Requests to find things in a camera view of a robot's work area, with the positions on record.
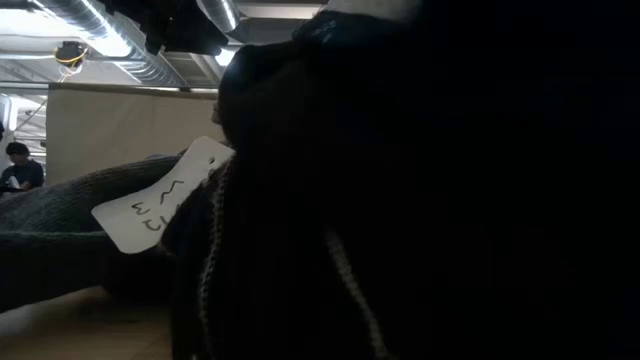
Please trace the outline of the large silver ceiling duct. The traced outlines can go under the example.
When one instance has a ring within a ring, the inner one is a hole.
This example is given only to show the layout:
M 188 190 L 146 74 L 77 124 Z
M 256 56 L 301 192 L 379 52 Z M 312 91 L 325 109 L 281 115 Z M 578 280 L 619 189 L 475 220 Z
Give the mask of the large silver ceiling duct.
M 32 0 L 55 20 L 70 26 L 86 44 L 142 85 L 186 87 L 162 56 L 145 48 L 145 36 L 123 15 L 110 15 L 98 0 Z

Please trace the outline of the small silver ceiling duct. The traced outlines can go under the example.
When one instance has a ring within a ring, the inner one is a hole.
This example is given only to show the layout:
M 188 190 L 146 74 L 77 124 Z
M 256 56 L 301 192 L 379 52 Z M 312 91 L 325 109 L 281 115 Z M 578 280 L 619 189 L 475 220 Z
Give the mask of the small silver ceiling duct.
M 223 33 L 234 31 L 240 23 L 233 0 L 195 0 L 204 15 Z

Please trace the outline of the grey knit sock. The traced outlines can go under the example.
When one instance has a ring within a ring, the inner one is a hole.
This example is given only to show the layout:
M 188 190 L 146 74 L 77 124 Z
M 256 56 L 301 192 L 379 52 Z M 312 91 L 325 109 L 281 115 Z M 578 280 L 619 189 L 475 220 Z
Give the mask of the grey knit sock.
M 96 286 L 124 302 L 167 302 L 173 259 L 159 248 L 121 253 L 91 211 L 152 185 L 177 161 L 155 157 L 0 195 L 0 313 Z

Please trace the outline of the black garment with white piping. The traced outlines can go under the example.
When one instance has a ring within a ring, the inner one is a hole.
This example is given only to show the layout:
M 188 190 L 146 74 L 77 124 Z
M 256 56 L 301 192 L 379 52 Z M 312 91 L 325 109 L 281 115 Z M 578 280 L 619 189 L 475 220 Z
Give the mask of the black garment with white piping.
M 218 114 L 173 360 L 640 360 L 640 0 L 325 11 Z

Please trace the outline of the white paper tag W3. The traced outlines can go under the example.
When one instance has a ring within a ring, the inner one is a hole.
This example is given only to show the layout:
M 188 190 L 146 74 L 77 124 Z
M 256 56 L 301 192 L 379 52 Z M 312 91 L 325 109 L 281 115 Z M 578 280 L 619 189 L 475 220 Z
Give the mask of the white paper tag W3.
M 137 254 L 160 242 L 178 207 L 209 175 L 227 163 L 234 151 L 199 137 L 176 165 L 151 186 L 96 206 L 91 214 L 125 254 Z

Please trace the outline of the beige fabric storage bin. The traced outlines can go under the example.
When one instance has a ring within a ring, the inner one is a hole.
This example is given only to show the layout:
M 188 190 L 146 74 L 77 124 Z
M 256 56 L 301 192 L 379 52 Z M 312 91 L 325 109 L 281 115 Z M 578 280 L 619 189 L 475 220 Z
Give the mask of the beige fabric storage bin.
M 212 121 L 216 92 L 117 85 L 50 85 L 46 104 L 46 181 L 177 154 L 196 138 L 224 138 Z

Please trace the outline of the person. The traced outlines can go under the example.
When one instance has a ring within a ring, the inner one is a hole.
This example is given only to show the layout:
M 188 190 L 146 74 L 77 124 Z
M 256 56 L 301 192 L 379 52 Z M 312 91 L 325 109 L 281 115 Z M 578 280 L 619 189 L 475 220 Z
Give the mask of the person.
M 44 185 L 44 169 L 30 157 L 25 144 L 11 142 L 5 152 L 12 165 L 0 175 L 0 187 L 28 191 Z

